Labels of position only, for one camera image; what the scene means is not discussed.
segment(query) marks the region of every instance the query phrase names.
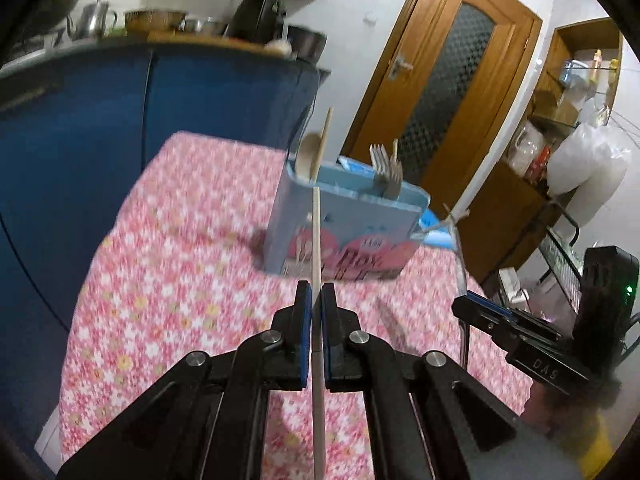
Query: wooden door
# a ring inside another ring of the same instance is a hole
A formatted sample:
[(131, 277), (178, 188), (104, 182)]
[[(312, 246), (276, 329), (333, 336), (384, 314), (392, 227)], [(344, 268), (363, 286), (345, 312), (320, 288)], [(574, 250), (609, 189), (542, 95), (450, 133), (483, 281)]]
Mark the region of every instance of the wooden door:
[(405, 180), (443, 216), (498, 133), (540, 24), (517, 0), (418, 0), (350, 156), (368, 162), (370, 144), (399, 139)]

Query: plastic bag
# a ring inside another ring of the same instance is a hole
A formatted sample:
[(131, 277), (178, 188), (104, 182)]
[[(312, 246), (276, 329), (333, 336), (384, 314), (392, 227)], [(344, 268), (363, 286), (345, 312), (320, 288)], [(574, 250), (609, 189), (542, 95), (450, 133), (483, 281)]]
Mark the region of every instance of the plastic bag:
[(556, 196), (580, 186), (617, 153), (606, 134), (607, 126), (580, 124), (560, 144), (546, 165), (549, 195)]
[(620, 129), (601, 126), (599, 130), (607, 139), (610, 156), (580, 185), (566, 208), (580, 226), (587, 225), (613, 196), (631, 161), (631, 151), (620, 141), (620, 135), (624, 135)]

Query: utensil holder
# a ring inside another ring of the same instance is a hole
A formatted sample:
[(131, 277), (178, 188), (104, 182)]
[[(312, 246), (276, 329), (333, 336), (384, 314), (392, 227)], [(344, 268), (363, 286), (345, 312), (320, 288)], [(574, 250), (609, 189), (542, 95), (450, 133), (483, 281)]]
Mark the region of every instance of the utensil holder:
[(293, 158), (282, 169), (263, 246), (264, 270), (311, 276), (312, 190), (320, 189), (323, 280), (386, 280), (400, 275), (421, 245), (418, 220), (430, 197), (402, 183), (397, 201), (373, 196), (373, 180), (322, 165), (318, 180), (300, 179)]

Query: table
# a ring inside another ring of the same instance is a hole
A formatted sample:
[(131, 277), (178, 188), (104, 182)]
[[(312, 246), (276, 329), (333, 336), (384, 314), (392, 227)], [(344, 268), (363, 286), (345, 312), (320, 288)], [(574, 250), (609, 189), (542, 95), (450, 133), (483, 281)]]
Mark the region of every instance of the table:
[[(296, 280), (260, 272), (280, 151), (180, 132), (149, 164), (92, 261), (68, 341), (60, 442), (68, 459), (188, 352), (219, 354), (267, 329)], [(364, 330), (457, 358), (453, 253), (420, 248), (391, 282), (338, 282)], [(469, 279), (478, 293), (478, 284)], [(520, 413), (530, 379), (472, 328), (469, 372)], [(327, 478), (372, 478), (362, 394), (327, 394)], [(312, 477), (310, 388), (273, 392), (263, 478)]]

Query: black appliance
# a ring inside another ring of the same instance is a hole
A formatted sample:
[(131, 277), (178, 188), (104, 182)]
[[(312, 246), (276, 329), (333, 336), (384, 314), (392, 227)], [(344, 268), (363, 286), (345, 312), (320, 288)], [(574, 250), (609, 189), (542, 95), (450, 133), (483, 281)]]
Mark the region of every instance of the black appliance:
[(252, 43), (269, 43), (282, 30), (285, 16), (280, 0), (242, 0), (226, 35)]
[(326, 36), (300, 25), (287, 27), (287, 41), (291, 44), (292, 53), (311, 63), (317, 63), (326, 45)]
[(639, 271), (638, 259), (618, 247), (587, 249), (572, 337), (470, 291), (454, 300), (452, 310), (459, 320), (491, 335), (507, 352), (506, 361), (529, 377), (570, 396), (594, 394), (607, 407), (620, 389), (612, 372), (631, 350), (624, 350), (623, 341), (634, 324)]

